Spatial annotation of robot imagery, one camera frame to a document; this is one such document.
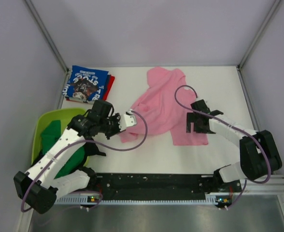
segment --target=pink towel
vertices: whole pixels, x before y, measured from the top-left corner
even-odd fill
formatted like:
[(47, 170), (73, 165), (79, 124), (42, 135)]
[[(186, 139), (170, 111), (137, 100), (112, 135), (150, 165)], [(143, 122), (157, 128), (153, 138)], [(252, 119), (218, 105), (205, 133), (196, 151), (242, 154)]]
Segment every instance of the pink towel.
[[(177, 87), (186, 85), (184, 73), (179, 69), (169, 71), (155, 67), (147, 72), (147, 84), (148, 90), (131, 109), (145, 118), (148, 134), (157, 135), (170, 131), (174, 145), (207, 145), (206, 134), (186, 133), (186, 113), (189, 111), (179, 106), (174, 99)], [(184, 88), (178, 91), (177, 98), (187, 107), (196, 100), (195, 93)], [(136, 126), (119, 134), (123, 143), (137, 139), (138, 134), (145, 134), (143, 121), (138, 116), (136, 118)]]

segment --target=lime green basket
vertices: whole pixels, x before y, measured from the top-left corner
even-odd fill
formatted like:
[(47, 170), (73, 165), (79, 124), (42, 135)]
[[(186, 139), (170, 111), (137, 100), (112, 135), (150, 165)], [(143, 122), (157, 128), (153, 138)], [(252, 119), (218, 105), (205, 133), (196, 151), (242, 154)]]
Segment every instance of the lime green basket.
[(68, 108), (68, 109), (59, 109), (50, 111), (42, 115), (37, 122), (34, 141), (32, 144), (32, 154), (31, 154), (31, 163), (39, 156), (39, 152), (42, 150), (41, 144), (41, 133), (47, 128), (48, 125), (54, 120), (60, 120), (61, 133), (65, 130), (67, 125), (70, 123), (71, 119), (77, 115), (83, 115), (86, 112), (83, 108)]

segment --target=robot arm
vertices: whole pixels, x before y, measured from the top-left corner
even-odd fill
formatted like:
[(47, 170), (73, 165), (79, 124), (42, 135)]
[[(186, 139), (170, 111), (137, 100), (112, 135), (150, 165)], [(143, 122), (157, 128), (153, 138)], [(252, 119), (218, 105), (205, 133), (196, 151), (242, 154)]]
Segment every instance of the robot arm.
[(104, 133), (107, 139), (110, 139), (111, 136), (124, 131), (127, 127), (136, 125), (136, 118), (130, 112), (122, 116), (118, 113), (109, 116), (111, 109), (113, 109), (113, 106), (110, 103), (97, 100), (86, 116), (75, 116), (60, 139), (40, 161), (25, 173), (18, 172), (14, 176), (14, 184), (18, 196), (23, 199), (33, 180), (39, 176), (39, 173), (51, 161), (53, 161), (52, 164), (40, 175), (26, 198), (26, 203), (37, 212), (45, 213), (53, 206), (56, 199), (75, 190), (86, 188), (92, 182), (92, 179), (96, 177), (95, 172), (90, 168), (82, 168), (70, 175), (55, 179), (60, 169), (75, 151), (85, 143), (81, 142), (69, 147), (59, 154), (57, 158), (55, 156), (68, 145), (86, 140), (98, 133)]
[(267, 155), (272, 172), (282, 167), (282, 161), (275, 141), (269, 131), (247, 129), (235, 123), (218, 110), (210, 111), (204, 100), (194, 102), (191, 104), (191, 108), (215, 116), (226, 122), (229, 126), (215, 118), (206, 117), (198, 113), (187, 113), (187, 132), (191, 130), (191, 123), (194, 123), (195, 132), (219, 134), (240, 149), (240, 162), (222, 167), (214, 172), (214, 180), (217, 185), (220, 186), (224, 183), (245, 178), (256, 180), (268, 173), (266, 161), (254, 141), (239, 130), (233, 129), (232, 126), (253, 136), (260, 143)]

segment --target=white table surface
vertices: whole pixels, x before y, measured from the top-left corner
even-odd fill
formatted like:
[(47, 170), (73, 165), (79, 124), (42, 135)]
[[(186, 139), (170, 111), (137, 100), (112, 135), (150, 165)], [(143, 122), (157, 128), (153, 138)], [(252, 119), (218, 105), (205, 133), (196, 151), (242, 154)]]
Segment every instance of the white table surface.
[[(123, 114), (148, 88), (146, 72), (151, 67), (97, 68), (115, 76), (107, 101), (115, 112)], [(207, 101), (210, 110), (220, 110), (238, 123), (253, 128), (236, 67), (165, 67), (181, 69), (186, 82)], [(64, 100), (62, 108), (92, 105)], [(140, 140), (121, 143), (118, 135), (106, 140), (103, 134), (94, 138), (116, 148), (128, 148)], [(117, 152), (99, 146), (106, 157), (92, 156), (88, 166), (98, 173), (163, 173), (212, 174), (214, 170), (240, 160), (239, 149), (219, 135), (208, 135), (209, 144), (202, 146), (174, 146), (170, 132), (149, 136), (145, 143), (129, 152)]]

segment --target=green cloth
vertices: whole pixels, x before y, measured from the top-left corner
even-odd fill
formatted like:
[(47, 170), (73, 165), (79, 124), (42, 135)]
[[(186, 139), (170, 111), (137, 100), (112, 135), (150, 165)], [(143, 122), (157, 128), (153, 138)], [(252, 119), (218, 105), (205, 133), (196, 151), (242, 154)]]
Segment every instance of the green cloth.
[[(45, 155), (61, 137), (60, 120), (55, 120), (41, 133), (42, 154)], [(57, 173), (56, 178), (70, 174), (84, 159), (85, 151), (80, 147)]]

